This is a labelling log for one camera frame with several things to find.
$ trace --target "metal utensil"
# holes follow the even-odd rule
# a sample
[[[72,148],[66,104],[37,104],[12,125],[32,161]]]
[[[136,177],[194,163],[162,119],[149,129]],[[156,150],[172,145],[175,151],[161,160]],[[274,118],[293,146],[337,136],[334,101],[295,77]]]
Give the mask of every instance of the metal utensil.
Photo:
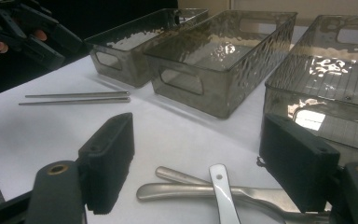
[[[211,174],[214,194],[219,208],[220,223],[241,224],[231,197],[226,166],[223,164],[213,165],[209,168],[209,173]]]
[[[46,102],[31,102],[19,103],[19,105],[84,105],[84,104],[112,104],[112,103],[128,103],[130,97],[120,98],[100,98],[88,100],[68,100],[68,101],[46,101]]]
[[[105,91],[105,92],[42,94],[42,95],[25,95],[25,98],[124,97],[124,96],[130,96],[130,92]]]
[[[203,185],[202,187],[193,186],[191,188],[185,185],[170,186],[172,190],[180,190],[185,194],[193,194],[191,191],[202,191],[202,196],[213,196],[211,183],[191,175],[172,170],[167,167],[159,166],[156,169],[156,176],[169,179],[178,183]],[[166,189],[164,186],[155,186],[152,188]],[[231,187],[231,194],[234,197],[242,197],[251,201],[262,203],[271,203],[279,207],[284,212],[299,213],[297,206],[290,199],[289,195],[283,189],[259,189],[249,187]]]
[[[137,191],[138,199],[153,200],[153,199],[162,199],[167,197],[213,196],[213,187],[211,186],[211,183],[205,180],[201,180],[194,176],[186,175],[166,167],[159,167],[156,170],[156,175],[162,178],[166,178],[176,182],[187,183],[187,184],[146,184],[138,189]],[[286,212],[282,210],[280,206],[278,206],[277,204],[271,203],[270,201],[253,199],[249,197],[249,195],[246,195],[245,193],[241,192],[240,190],[237,191],[237,190],[233,190],[232,188],[231,188],[231,193],[234,196],[234,199],[238,199],[247,203],[255,203],[262,207],[267,207],[269,210],[280,215],[283,218],[284,223],[286,224],[328,224],[329,223],[329,215],[330,215],[329,212],[324,212],[320,214],[316,214],[316,213],[301,214],[298,212]],[[259,190],[261,190],[261,192],[264,192],[263,194],[269,195],[272,198],[274,198],[276,192],[279,192],[279,190],[282,191],[282,189],[257,189],[257,191]]]

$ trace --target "white table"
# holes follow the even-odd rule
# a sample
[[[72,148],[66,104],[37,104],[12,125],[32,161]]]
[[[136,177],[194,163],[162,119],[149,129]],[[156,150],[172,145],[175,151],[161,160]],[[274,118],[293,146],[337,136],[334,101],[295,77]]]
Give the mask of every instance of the white table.
[[[20,106],[35,99],[26,94],[130,91],[129,104]],[[90,57],[0,94],[0,189],[6,200],[33,188],[36,172],[77,151],[111,117],[133,113],[135,156],[118,201],[107,216],[88,212],[88,221],[104,223],[219,223],[213,199],[169,199],[139,202],[136,190],[146,183],[167,182],[157,167],[210,180],[209,167],[223,163],[231,185],[279,188],[256,165],[264,102],[264,84],[221,120],[153,92],[151,83],[134,89],[98,75]],[[279,223],[242,203],[241,223]]]

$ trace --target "plastic storage container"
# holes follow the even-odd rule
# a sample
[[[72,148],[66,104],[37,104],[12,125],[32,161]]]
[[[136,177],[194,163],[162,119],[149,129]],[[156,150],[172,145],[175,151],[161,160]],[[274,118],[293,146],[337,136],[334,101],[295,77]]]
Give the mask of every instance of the plastic storage container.
[[[226,119],[289,51],[296,13],[228,10],[145,52],[155,93]]]
[[[265,113],[294,119],[358,161],[358,16],[319,16],[266,81]]]
[[[208,10],[165,8],[85,40],[98,73],[142,87],[150,80],[144,50],[208,18]]]

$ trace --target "metal rod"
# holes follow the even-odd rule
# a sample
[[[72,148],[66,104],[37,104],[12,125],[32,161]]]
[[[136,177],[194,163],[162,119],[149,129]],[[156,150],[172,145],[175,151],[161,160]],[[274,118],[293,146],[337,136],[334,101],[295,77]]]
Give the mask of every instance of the metal rod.
[[[124,97],[130,96],[129,91],[83,92],[64,94],[26,95],[26,98],[72,98],[72,97]]]
[[[103,98],[103,99],[89,99],[89,100],[31,102],[31,103],[19,103],[19,105],[87,105],[87,104],[114,104],[114,103],[129,103],[130,100],[131,100],[130,97],[121,97],[121,98]]]

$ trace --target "dark background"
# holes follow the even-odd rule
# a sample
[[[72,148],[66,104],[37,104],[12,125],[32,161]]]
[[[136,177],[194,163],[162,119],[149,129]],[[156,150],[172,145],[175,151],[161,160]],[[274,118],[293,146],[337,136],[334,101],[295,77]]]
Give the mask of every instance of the dark background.
[[[178,8],[177,0],[39,0],[42,7],[52,12],[52,17],[81,39],[97,35],[128,21],[162,8]],[[88,55],[83,45],[71,53],[54,45],[49,46],[65,56],[64,64]],[[0,92],[43,76],[50,72],[14,50],[0,55]]]

